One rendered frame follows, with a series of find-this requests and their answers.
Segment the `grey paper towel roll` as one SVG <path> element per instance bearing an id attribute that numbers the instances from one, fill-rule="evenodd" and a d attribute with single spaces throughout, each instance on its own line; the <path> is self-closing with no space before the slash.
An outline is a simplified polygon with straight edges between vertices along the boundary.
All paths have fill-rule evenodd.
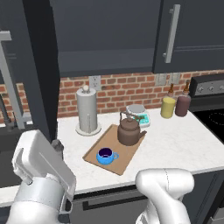
<path id="1" fill-rule="evenodd" d="M 101 131 L 97 120 L 96 90 L 88 85 L 76 92 L 79 123 L 76 131 L 82 136 L 93 136 Z"/>

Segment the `white wall outlet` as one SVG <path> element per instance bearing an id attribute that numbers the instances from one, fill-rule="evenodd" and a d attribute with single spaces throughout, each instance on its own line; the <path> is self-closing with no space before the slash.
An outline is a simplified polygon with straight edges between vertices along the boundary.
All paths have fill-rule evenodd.
<path id="1" fill-rule="evenodd" d="M 101 88 L 101 76 L 100 75 L 92 75 L 89 76 L 89 86 L 96 91 L 100 91 Z"/>
<path id="2" fill-rule="evenodd" d="M 165 86 L 166 85 L 166 78 L 167 78 L 166 73 L 158 73 L 155 76 L 155 85 L 156 86 Z"/>
<path id="3" fill-rule="evenodd" d="M 169 83 L 170 84 L 178 84 L 180 79 L 180 73 L 171 73 Z"/>

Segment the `brown wooden tray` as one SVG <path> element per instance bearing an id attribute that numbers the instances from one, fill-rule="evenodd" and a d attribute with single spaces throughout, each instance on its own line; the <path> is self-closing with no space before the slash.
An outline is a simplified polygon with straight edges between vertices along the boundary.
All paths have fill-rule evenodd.
<path id="1" fill-rule="evenodd" d="M 117 140 L 117 128 L 115 124 L 111 124 L 107 130 L 101 135 L 101 137 L 93 144 L 93 146 L 83 156 L 83 159 L 90 164 L 101 167 L 102 169 L 113 172 L 117 175 L 123 175 L 131 159 L 135 155 L 139 145 L 144 140 L 142 136 L 138 143 L 132 146 L 125 146 L 119 143 Z M 119 157 L 115 159 L 111 164 L 100 164 L 96 155 L 101 148 L 110 148 L 113 152 L 116 152 Z"/>

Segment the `yellow sauce bottle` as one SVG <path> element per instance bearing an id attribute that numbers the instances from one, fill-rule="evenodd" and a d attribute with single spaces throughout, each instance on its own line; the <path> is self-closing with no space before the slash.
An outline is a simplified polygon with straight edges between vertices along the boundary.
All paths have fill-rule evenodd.
<path id="1" fill-rule="evenodd" d="M 167 95 L 162 99 L 160 115 L 166 119 L 171 118 L 173 115 L 175 105 L 176 105 L 176 98 L 174 96 L 173 84 L 171 84 Z"/>

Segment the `blue mug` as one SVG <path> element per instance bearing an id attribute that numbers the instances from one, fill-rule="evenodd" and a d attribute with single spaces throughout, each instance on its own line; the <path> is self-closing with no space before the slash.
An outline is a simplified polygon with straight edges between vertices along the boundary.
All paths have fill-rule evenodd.
<path id="1" fill-rule="evenodd" d="M 101 165 L 110 165 L 115 159 L 119 158 L 117 152 L 113 152 L 110 148 L 104 147 L 99 149 L 96 159 Z"/>

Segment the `brown kettle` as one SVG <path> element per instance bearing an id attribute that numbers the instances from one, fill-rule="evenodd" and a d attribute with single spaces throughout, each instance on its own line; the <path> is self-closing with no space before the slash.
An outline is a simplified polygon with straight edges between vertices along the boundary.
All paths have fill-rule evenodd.
<path id="1" fill-rule="evenodd" d="M 139 142 L 147 133 L 146 130 L 140 130 L 139 116 L 130 114 L 126 111 L 120 113 L 120 123 L 117 128 L 118 141 L 126 146 L 132 146 Z"/>

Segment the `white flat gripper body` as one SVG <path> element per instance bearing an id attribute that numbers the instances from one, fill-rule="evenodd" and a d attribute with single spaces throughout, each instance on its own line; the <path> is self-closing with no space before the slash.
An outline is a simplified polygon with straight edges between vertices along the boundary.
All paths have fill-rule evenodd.
<path id="1" fill-rule="evenodd" d="M 40 130 L 21 135 L 11 162 L 14 173 L 27 185 L 34 177 L 45 178 L 52 174 L 59 180 L 67 198 L 73 200 L 76 177 Z"/>

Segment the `dark wall cabinet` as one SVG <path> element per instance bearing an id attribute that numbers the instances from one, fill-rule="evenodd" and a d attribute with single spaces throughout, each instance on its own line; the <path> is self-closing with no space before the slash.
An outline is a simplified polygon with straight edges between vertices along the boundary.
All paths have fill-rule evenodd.
<path id="1" fill-rule="evenodd" d="M 161 0 L 50 0 L 62 77 L 152 69 Z"/>

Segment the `dark cabinet door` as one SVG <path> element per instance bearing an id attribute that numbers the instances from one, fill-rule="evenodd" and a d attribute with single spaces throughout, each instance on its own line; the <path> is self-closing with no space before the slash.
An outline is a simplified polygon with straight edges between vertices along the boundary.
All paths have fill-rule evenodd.
<path id="1" fill-rule="evenodd" d="M 60 91 L 58 47 L 49 0 L 0 0 L 3 49 L 16 82 L 24 84 L 33 126 L 48 141 L 57 137 Z"/>
<path id="2" fill-rule="evenodd" d="M 165 63 L 174 4 L 180 4 L 171 62 Z M 162 0 L 153 72 L 224 69 L 224 0 Z"/>

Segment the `white kitchen scale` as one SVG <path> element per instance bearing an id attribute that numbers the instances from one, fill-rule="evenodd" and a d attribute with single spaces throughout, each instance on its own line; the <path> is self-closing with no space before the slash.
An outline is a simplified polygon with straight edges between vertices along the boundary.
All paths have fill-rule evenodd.
<path id="1" fill-rule="evenodd" d="M 140 128 L 147 128 L 151 125 L 150 115 L 142 104 L 131 104 L 126 107 L 128 117 L 139 122 Z"/>

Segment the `dark drawer front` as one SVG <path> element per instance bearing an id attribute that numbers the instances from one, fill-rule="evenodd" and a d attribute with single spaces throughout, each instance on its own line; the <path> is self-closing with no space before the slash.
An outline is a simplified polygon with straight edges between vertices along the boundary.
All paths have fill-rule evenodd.
<path id="1" fill-rule="evenodd" d="M 137 217 L 146 208 L 147 198 L 84 211 L 82 202 L 104 195 L 142 195 L 134 186 L 76 195 L 69 218 L 72 224 L 136 224 Z"/>

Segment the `black stove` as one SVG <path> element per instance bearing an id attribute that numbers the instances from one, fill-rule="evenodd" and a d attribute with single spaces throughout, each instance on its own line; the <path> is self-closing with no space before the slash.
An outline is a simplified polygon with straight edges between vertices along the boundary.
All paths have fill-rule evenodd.
<path id="1" fill-rule="evenodd" d="M 189 110 L 224 144 L 224 73 L 192 77 Z"/>

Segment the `dark red sauce bottle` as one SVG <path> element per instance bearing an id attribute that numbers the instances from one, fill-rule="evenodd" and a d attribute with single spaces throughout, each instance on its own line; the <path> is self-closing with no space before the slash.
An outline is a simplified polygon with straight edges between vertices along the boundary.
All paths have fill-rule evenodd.
<path id="1" fill-rule="evenodd" d="M 190 107 L 191 96 L 189 95 L 189 82 L 186 83 L 185 88 L 177 99 L 175 115 L 184 117 L 187 114 L 187 111 Z"/>

